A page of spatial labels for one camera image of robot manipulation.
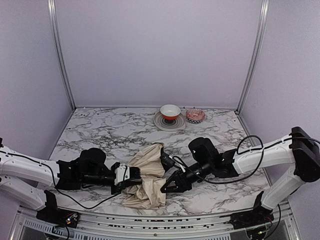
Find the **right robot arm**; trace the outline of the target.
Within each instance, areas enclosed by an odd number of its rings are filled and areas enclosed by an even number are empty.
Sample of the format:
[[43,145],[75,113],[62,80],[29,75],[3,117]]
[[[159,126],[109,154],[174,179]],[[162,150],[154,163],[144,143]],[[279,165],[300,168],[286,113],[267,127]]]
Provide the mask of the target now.
[[267,144],[240,150],[238,147],[220,153],[209,138],[198,137],[188,148],[195,164],[187,166],[179,157],[165,152],[160,155],[165,169],[179,164],[161,187],[161,192],[184,193],[197,181],[206,181],[212,174],[219,179],[229,179],[228,184],[240,182],[241,174],[250,178],[258,169],[288,164],[287,171],[268,189],[259,193],[251,210],[233,213],[230,223],[242,229],[274,220],[273,209],[306,183],[320,178],[320,142],[311,138],[301,127],[293,127],[291,133]]

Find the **beige folding umbrella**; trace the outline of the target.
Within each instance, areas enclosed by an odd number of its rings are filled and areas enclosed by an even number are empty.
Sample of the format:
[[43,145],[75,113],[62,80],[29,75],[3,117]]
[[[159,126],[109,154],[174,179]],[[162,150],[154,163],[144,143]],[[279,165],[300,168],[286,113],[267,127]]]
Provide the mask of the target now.
[[138,184],[127,187],[122,193],[125,198],[122,205],[134,209],[155,209],[166,204],[166,194],[161,187],[166,183],[165,169],[161,163],[163,143],[153,143],[144,148],[127,163],[129,167],[140,169]]

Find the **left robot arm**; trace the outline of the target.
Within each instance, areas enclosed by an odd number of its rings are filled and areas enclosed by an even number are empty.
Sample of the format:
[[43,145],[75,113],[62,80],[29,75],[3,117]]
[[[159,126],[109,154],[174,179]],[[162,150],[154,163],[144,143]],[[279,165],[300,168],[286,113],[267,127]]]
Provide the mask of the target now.
[[83,150],[72,161],[52,161],[17,153],[0,146],[0,188],[25,206],[36,211],[36,218],[61,227],[76,228],[80,214],[58,207],[54,193],[33,187],[31,180],[53,187],[61,195],[80,190],[83,186],[109,187],[112,197],[127,187],[138,185],[141,170],[120,162],[110,168],[105,165],[106,154],[99,148]]

